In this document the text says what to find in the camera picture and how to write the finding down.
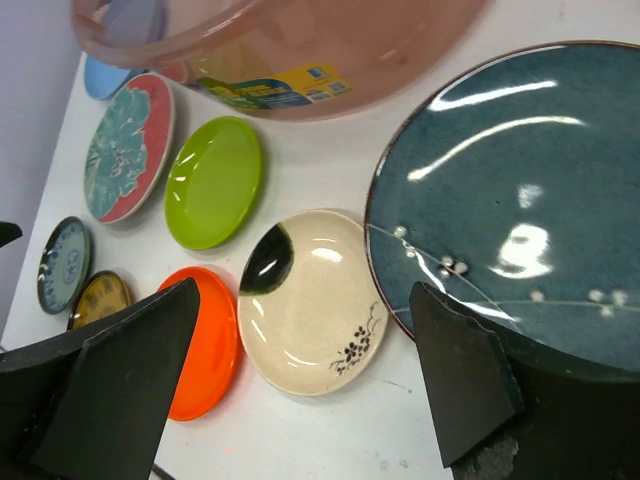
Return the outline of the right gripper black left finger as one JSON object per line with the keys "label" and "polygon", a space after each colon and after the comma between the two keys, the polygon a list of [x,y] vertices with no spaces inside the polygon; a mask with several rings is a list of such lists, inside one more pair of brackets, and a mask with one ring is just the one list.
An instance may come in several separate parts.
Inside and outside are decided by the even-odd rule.
{"label": "right gripper black left finger", "polygon": [[3,353],[2,478],[148,478],[199,306],[187,279]]}

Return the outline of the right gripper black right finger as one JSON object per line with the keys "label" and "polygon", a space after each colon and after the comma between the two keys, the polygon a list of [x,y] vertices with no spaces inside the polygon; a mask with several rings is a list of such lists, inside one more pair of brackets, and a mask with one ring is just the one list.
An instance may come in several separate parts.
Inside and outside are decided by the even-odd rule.
{"label": "right gripper black right finger", "polygon": [[474,311],[421,282],[409,303],[440,457],[451,467],[521,414],[523,396],[499,336]]}

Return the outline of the red plate with teal flower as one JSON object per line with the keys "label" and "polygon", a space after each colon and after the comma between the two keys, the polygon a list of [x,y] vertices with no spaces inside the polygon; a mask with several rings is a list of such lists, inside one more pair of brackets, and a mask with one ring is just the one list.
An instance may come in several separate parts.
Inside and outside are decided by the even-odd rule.
{"label": "red plate with teal flower", "polygon": [[90,141],[84,198],[102,224],[131,216],[151,194],[168,159],[176,104],[161,76],[133,77],[112,97]]}

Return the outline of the dark blue ceramic plate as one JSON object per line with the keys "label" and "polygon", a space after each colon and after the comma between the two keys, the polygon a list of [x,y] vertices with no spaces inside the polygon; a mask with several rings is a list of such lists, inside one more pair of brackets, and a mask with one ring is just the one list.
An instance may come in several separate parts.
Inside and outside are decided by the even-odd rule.
{"label": "dark blue ceramic plate", "polygon": [[424,283],[579,359],[639,370],[639,49],[514,51],[423,101],[369,187],[365,243],[399,327]]}

